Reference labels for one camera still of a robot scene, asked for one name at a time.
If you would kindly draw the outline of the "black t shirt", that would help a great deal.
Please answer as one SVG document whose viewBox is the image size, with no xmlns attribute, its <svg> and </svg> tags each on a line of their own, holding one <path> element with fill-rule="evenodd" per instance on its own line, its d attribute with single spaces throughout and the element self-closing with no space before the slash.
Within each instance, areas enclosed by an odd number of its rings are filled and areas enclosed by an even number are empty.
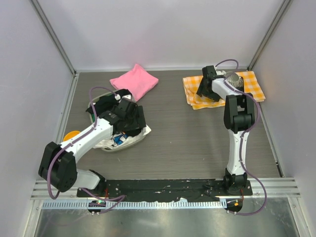
<svg viewBox="0 0 316 237">
<path fill-rule="evenodd" d="M 133 101 L 127 89 L 110 91 L 96 102 L 91 99 L 86 111 L 94 117 L 89 133 L 105 133 L 106 136 L 124 133 L 133 137 L 146 127 L 143 107 Z"/>
</svg>

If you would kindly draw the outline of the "white printed t shirt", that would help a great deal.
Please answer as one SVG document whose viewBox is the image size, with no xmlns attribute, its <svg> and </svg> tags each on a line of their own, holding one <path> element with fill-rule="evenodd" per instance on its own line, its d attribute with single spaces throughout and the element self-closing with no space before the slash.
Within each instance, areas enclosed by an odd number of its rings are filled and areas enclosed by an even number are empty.
<svg viewBox="0 0 316 237">
<path fill-rule="evenodd" d="M 141 132 L 138 135 L 134 137 L 129 136 L 125 133 L 116 134 L 109 139 L 102 140 L 93 148 L 102 149 L 106 152 L 124 150 L 143 140 L 151 131 L 151 128 L 149 126 L 146 126 L 141 130 Z"/>
</svg>

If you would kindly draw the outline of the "grey laundry basket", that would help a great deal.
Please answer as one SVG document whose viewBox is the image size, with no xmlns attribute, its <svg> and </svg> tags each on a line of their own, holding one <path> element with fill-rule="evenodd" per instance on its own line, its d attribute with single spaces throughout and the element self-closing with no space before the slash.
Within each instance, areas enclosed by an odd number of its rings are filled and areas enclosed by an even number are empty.
<svg viewBox="0 0 316 237">
<path fill-rule="evenodd" d="M 119 101 L 115 99 L 115 96 L 111 92 L 92 99 L 92 104 L 95 106 L 97 114 L 112 109 L 115 102 L 118 104 Z M 123 150 L 143 140 L 151 131 L 151 128 L 145 123 L 145 126 L 142 128 L 137 128 L 128 132 L 123 131 L 112 135 L 110 138 L 103 139 L 93 148 L 101 149 L 106 152 Z"/>
</svg>

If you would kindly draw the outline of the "orange checkered cloth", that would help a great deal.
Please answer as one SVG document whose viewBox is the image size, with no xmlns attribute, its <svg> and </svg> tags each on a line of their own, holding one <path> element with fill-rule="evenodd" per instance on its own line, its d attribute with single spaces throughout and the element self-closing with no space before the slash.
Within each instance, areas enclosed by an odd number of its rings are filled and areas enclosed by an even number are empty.
<svg viewBox="0 0 316 237">
<path fill-rule="evenodd" d="M 243 77 L 244 89 L 246 93 L 251 93 L 257 102 L 265 101 L 266 97 L 257 81 L 253 71 L 237 72 Z M 219 102 L 214 102 L 206 97 L 197 95 L 197 90 L 202 80 L 202 76 L 192 76 L 183 78 L 184 92 L 187 103 L 192 106 L 194 110 L 203 108 L 218 108 L 225 106 L 225 100 L 220 99 Z"/>
</svg>

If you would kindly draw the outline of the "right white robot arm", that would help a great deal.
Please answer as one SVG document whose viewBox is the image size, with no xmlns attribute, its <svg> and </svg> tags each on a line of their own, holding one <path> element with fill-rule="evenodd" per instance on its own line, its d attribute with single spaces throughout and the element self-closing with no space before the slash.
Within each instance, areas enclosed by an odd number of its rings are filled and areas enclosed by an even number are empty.
<svg viewBox="0 0 316 237">
<path fill-rule="evenodd" d="M 206 66 L 202 69 L 197 95 L 214 102 L 225 100 L 224 126 L 229 133 L 230 146 L 222 187 L 231 195 L 239 195 L 247 186 L 243 160 L 249 129 L 255 123 L 255 103 L 251 94 L 234 87 L 230 80 L 237 82 L 240 77 L 233 72 L 218 73 L 213 65 Z"/>
</svg>

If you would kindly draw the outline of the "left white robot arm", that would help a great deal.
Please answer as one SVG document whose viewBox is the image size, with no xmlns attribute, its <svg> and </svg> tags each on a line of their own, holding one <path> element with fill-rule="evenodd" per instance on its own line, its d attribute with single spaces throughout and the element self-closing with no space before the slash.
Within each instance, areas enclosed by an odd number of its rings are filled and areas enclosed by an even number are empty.
<svg viewBox="0 0 316 237">
<path fill-rule="evenodd" d="M 59 192 L 75 187 L 99 195 L 106 188 L 106 179 L 93 170 L 77 169 L 77 162 L 99 142 L 116 135 L 139 135 L 145 127 L 143 107 L 123 98 L 111 110 L 95 117 L 95 122 L 78 135 L 60 144 L 48 143 L 38 174 L 48 187 Z"/>
</svg>

